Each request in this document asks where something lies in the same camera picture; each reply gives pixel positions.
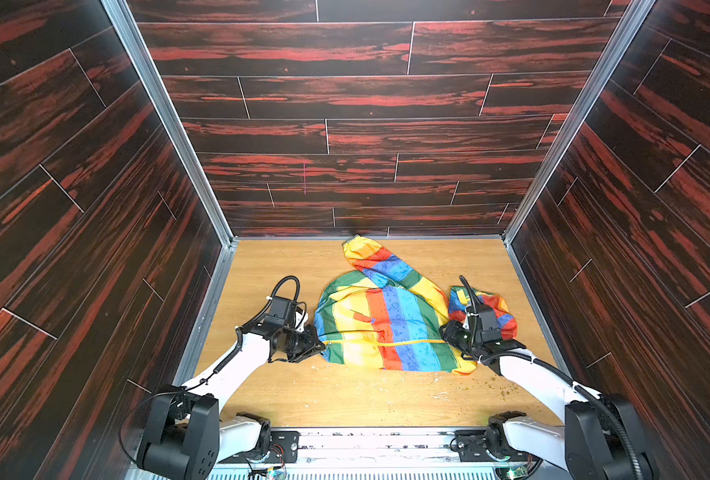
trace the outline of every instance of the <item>dark wood panel wall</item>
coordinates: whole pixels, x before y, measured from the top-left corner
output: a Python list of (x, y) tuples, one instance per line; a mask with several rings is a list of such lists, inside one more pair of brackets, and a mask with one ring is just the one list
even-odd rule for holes
[(99, 0), (0, 2), (0, 478), (122, 478), (219, 251)]
[(513, 246), (576, 377), (710, 478), (710, 0), (654, 5)]
[(618, 0), (130, 0), (238, 235), (500, 234)]

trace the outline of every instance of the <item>back wall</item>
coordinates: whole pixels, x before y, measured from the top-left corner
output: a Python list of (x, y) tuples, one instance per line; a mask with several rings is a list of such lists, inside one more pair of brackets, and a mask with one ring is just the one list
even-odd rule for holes
[(500, 234), (628, 0), (130, 0), (236, 234)]

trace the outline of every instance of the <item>wooden tabletop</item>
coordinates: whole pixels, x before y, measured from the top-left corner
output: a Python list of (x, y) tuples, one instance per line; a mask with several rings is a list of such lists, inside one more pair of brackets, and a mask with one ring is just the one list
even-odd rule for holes
[[(500, 240), (380, 243), (446, 293), (463, 274), (473, 287), (502, 295), (518, 321), (518, 340), (554, 363)], [(234, 344), (234, 327), (259, 312), (285, 275), (299, 277), (300, 299), (314, 312), (324, 288), (351, 270), (338, 240), (241, 241), (197, 371)], [(291, 296), (292, 282), (280, 293)], [(262, 366), (229, 400), (222, 418), (245, 411), (269, 418), (274, 426), (480, 426), (490, 415), (507, 410), (560, 423), (528, 392), (484, 366), (470, 376), (458, 376), (364, 370), (316, 356), (299, 364)]]

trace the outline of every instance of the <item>red and black wood wall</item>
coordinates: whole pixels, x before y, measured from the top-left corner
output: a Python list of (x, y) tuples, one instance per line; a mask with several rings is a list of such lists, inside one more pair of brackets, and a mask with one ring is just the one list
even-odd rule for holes
[(220, 252), (99, 0), (0, 2), (0, 478), (120, 478)]
[(500, 234), (628, 0), (130, 0), (236, 234)]
[(710, 0), (659, 0), (513, 247), (580, 381), (710, 478)]

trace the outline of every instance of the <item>multicolored fabric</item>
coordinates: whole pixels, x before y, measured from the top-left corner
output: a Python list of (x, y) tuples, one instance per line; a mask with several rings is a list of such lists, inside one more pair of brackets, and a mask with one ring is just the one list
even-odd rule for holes
[[(508, 312), (509, 308), (507, 308), (507, 302), (495, 293), (481, 292), (477, 289), (474, 289), (474, 291), (478, 300), (494, 309), (496, 321), (498, 321), (499, 328), (502, 329), (502, 338), (504, 340), (515, 338), (518, 334), (518, 323)], [(451, 303), (448, 305), (448, 317), (452, 320), (465, 322), (467, 319), (465, 310), (468, 305), (469, 298), (467, 297), (467, 290), (463, 286), (452, 286)]]
[(448, 299), (437, 285), (363, 236), (344, 244), (344, 257), (357, 271), (328, 285), (315, 312), (329, 362), (465, 375), (475, 370), (440, 338)]

